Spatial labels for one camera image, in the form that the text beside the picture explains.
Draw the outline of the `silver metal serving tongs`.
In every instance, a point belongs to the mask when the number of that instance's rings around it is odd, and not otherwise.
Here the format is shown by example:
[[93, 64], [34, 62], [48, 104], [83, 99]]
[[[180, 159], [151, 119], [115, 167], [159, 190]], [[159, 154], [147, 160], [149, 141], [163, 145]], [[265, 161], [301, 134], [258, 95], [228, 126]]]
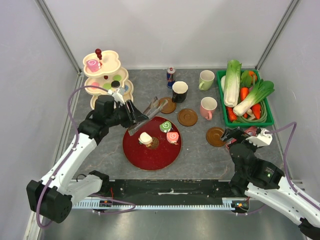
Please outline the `silver metal serving tongs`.
[[145, 121], [145, 123], [139, 127], [139, 128], [128, 128], [128, 133], [130, 136], [133, 136], [139, 129], [141, 129], [145, 124], [147, 124], [150, 120], [152, 120], [157, 114], [159, 114], [162, 110], [162, 108], [168, 103], [166, 100], [164, 103], [159, 105], [159, 99], [155, 97], [149, 104], [149, 106], [144, 110], [143, 114], [148, 116], [148, 120]]

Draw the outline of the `blue frosted donut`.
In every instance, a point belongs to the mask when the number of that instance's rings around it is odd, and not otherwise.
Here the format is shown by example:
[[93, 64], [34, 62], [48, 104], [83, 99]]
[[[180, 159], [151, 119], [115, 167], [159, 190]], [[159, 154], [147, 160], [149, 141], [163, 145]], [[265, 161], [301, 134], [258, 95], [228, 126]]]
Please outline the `blue frosted donut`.
[[125, 85], [124, 90], [124, 93], [127, 94], [130, 91], [130, 87], [128, 85]]

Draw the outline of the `black sandwich cookie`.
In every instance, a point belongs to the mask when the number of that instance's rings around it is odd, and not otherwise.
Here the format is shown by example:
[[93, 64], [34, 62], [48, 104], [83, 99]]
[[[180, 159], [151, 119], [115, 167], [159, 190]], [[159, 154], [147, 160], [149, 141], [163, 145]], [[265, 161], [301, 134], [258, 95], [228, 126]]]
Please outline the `black sandwich cookie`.
[[121, 84], [120, 84], [120, 82], [117, 81], [117, 80], [114, 80], [114, 81], [111, 82], [111, 87], [112, 87], [113, 89], [118, 89], [120, 86], [121, 86]]

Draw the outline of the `green macaron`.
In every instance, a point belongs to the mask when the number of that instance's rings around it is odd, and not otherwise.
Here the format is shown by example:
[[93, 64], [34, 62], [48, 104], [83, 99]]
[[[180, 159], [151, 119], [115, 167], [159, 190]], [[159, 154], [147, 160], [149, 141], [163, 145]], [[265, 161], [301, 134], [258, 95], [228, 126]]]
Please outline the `green macaron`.
[[110, 90], [111, 88], [112, 88], [112, 86], [111, 86], [111, 84], [110, 83], [105, 83], [104, 85], [103, 85], [103, 88], [104, 89], [106, 89], [106, 90]]
[[122, 76], [120, 75], [120, 74], [116, 74], [116, 75], [114, 75], [113, 76], [113, 78], [112, 78], [114, 81], [121, 81], [122, 80]]

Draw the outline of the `pink macaron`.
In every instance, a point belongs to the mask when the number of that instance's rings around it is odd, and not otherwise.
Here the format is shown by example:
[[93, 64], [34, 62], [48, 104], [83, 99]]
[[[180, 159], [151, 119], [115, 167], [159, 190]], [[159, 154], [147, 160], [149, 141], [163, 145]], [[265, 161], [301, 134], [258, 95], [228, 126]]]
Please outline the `pink macaron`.
[[94, 86], [95, 87], [100, 87], [100, 84], [98, 82], [93, 82], [90, 84], [91, 86]]

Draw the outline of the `hot pink swirl roll cake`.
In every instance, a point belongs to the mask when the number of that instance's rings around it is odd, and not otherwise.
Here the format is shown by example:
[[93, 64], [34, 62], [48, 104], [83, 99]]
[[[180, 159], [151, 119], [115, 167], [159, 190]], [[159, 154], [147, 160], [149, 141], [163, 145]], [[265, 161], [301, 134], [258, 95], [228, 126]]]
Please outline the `hot pink swirl roll cake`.
[[96, 59], [89, 59], [86, 61], [86, 66], [92, 73], [95, 73], [102, 68], [102, 62]]

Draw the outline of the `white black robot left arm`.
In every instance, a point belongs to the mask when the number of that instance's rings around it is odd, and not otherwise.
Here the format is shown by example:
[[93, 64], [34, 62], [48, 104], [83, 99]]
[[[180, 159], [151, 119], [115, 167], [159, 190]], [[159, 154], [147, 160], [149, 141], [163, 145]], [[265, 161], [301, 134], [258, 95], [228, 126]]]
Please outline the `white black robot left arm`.
[[37, 217], [61, 223], [72, 207], [86, 197], [95, 193], [106, 196], [110, 192], [106, 174], [94, 170], [79, 182], [71, 183], [71, 179], [111, 127], [121, 125], [134, 134], [157, 114], [156, 111], [150, 108], [140, 112], [131, 100], [120, 103], [111, 95], [100, 95], [94, 110], [76, 128], [70, 146], [59, 161], [41, 180], [28, 183], [26, 191], [31, 210]]

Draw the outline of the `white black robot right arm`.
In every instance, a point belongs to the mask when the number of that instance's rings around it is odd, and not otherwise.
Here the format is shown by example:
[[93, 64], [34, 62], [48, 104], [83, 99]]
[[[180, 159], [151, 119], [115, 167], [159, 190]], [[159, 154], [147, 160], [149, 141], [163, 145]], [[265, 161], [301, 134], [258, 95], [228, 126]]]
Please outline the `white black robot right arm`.
[[234, 175], [229, 191], [235, 197], [250, 197], [286, 216], [309, 239], [320, 238], [320, 203], [305, 193], [275, 164], [255, 156], [258, 148], [271, 144], [273, 132], [258, 128], [249, 135], [240, 127], [226, 128], [220, 138], [229, 145]]

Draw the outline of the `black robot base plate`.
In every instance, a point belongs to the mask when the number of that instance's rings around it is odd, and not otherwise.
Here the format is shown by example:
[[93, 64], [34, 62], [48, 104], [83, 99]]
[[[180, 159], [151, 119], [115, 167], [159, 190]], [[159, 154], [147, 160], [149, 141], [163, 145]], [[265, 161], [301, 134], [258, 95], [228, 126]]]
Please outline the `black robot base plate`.
[[110, 179], [102, 183], [101, 194], [133, 197], [138, 194], [210, 196], [236, 198], [229, 180], [217, 179]]

